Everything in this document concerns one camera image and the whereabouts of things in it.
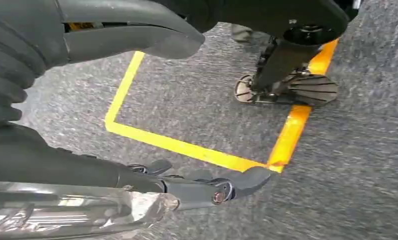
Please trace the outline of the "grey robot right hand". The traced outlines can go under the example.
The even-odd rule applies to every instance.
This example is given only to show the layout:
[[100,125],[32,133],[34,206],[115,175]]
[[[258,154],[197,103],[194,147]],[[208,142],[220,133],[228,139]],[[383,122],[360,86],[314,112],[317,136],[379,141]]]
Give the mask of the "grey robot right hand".
[[259,191],[264,167],[227,177],[160,177],[166,160],[123,165],[49,146],[17,124],[26,90],[47,70],[130,51],[194,55],[218,22],[220,0],[0,0],[0,182],[122,188],[172,194],[181,207],[208,208]]

